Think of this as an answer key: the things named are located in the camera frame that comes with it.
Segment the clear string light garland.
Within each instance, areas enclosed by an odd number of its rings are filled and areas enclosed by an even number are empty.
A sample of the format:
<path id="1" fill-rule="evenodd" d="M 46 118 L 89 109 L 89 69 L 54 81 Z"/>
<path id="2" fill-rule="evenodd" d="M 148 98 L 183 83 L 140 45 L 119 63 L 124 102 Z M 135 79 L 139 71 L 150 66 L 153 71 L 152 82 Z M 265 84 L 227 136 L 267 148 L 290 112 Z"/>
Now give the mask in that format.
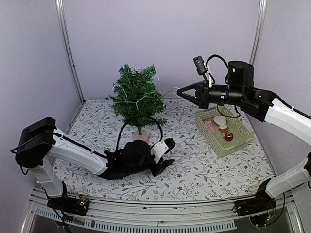
<path id="1" fill-rule="evenodd" d="M 169 95 L 177 95 L 179 87 L 163 93 L 154 84 L 153 77 L 144 78 L 138 76 L 122 76 L 113 85 L 114 95 L 113 110 L 117 116 L 141 131 L 154 123 L 148 117 L 155 117 L 166 109 L 165 98 Z"/>

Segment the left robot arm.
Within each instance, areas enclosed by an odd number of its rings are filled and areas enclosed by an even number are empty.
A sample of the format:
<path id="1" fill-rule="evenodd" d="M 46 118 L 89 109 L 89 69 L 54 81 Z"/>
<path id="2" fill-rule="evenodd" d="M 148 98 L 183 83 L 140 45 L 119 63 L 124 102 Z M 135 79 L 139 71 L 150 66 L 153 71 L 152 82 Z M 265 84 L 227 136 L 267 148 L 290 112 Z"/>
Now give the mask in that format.
<path id="1" fill-rule="evenodd" d="M 24 128 L 19 145 L 10 152 L 15 154 L 20 167 L 34 175 L 62 211 L 72 207 L 72 200 L 66 195 L 67 189 L 55 174 L 48 157 L 65 160 L 106 180 L 120 180 L 146 170 L 157 176 L 174 162 L 163 158 L 175 147 L 172 138 L 161 138 L 152 146 L 137 139 L 126 143 L 122 149 L 116 147 L 114 152 L 98 152 L 64 134 L 55 123 L 54 118 L 46 117 Z"/>

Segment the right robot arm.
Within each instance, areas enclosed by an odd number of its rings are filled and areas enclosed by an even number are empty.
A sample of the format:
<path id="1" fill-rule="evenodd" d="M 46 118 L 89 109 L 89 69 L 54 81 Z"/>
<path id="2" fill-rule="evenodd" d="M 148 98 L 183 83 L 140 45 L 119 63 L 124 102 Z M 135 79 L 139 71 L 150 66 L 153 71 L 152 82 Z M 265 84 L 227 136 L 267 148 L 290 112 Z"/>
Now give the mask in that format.
<path id="1" fill-rule="evenodd" d="M 200 109 L 210 104 L 235 105 L 252 118 L 288 133 L 293 140 L 311 144 L 311 117 L 287 103 L 277 93 L 254 86 L 254 67 L 244 61 L 230 61 L 226 65 L 226 83 L 216 84 L 208 62 L 194 58 L 197 73 L 203 81 L 182 87 L 177 94 Z M 273 199 L 294 190 L 311 180 L 311 156 L 306 154 L 296 165 L 263 182 L 252 199 L 251 207 L 261 212 Z"/>

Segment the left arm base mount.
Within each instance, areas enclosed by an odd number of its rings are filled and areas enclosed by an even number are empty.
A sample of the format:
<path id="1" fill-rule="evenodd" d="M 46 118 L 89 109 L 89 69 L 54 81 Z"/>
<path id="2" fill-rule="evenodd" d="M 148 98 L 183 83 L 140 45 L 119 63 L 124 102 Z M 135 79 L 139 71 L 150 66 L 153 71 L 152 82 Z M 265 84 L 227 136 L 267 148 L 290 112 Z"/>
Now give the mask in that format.
<path id="1" fill-rule="evenodd" d="M 69 197 L 67 193 L 67 187 L 62 181 L 63 193 L 57 198 L 48 198 L 47 206 L 49 208 L 59 210 L 62 213 L 70 213 L 80 216 L 86 216 L 89 208 L 89 198 L 83 196 L 82 194 Z"/>

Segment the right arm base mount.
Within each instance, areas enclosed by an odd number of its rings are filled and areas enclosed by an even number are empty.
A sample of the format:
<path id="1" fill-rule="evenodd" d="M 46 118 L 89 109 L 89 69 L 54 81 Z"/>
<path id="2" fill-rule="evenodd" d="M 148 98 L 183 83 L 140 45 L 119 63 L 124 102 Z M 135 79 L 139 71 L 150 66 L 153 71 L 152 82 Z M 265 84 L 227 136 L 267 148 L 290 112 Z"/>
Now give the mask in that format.
<path id="1" fill-rule="evenodd" d="M 270 180 L 271 178 L 268 178 L 259 186 L 253 198 L 236 201 L 232 208 L 232 212 L 237 213 L 238 216 L 266 211 L 265 214 L 250 217 L 250 222 L 257 228 L 267 227 L 275 214 L 275 199 L 265 192 Z"/>

